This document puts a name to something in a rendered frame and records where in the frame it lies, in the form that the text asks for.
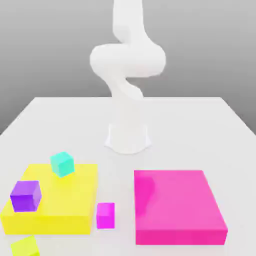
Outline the small lime yellow cube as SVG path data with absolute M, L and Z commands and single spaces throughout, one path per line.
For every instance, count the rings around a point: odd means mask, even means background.
M 36 239 L 33 235 L 11 244 L 12 256 L 40 256 Z

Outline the large pink box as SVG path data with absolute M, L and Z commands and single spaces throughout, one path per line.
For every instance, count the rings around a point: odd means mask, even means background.
M 224 245 L 228 227 L 201 170 L 134 171 L 137 245 Z

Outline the large yellow box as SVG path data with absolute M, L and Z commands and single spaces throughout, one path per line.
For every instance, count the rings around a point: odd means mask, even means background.
M 36 211 L 14 212 L 7 201 L 0 214 L 6 235 L 88 235 L 91 232 L 98 166 L 75 164 L 75 171 L 58 177 L 50 164 L 30 164 L 21 177 L 37 180 L 42 198 Z

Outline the small purple cube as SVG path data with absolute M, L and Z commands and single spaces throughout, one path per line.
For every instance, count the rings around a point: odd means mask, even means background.
M 39 181 L 17 181 L 10 194 L 10 199 L 15 213 L 36 212 L 42 199 Z

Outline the small turquoise cube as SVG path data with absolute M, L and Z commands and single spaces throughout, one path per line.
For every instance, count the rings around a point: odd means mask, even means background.
M 52 171 L 63 178 L 75 171 L 74 158 L 67 152 L 59 152 L 50 157 Z

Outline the small magenta cube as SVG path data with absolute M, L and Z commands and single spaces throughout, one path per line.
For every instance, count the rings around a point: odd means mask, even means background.
M 96 209 L 96 227 L 98 229 L 115 228 L 115 203 L 100 202 Z

